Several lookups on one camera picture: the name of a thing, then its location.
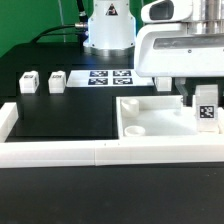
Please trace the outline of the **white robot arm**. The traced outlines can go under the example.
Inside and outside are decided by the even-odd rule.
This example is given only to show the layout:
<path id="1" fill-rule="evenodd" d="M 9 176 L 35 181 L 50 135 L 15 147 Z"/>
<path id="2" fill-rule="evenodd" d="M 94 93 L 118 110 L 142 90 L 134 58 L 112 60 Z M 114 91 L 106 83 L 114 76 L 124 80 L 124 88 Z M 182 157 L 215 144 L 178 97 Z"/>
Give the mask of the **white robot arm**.
<path id="1" fill-rule="evenodd" d="M 184 102 L 198 84 L 218 86 L 224 104 L 224 0 L 155 0 L 136 28 L 129 0 L 93 0 L 84 50 L 108 67 L 131 65 L 138 79 Z"/>

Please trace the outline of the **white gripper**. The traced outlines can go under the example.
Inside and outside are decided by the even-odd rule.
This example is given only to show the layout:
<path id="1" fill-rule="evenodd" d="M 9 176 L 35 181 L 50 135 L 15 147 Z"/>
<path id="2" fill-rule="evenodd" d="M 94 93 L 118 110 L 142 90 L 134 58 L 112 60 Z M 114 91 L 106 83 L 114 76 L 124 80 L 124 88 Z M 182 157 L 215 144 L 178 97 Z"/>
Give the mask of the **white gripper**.
<path id="1" fill-rule="evenodd" d="M 224 0 L 155 0 L 141 9 L 145 25 L 136 37 L 134 70 L 141 77 L 224 76 Z"/>

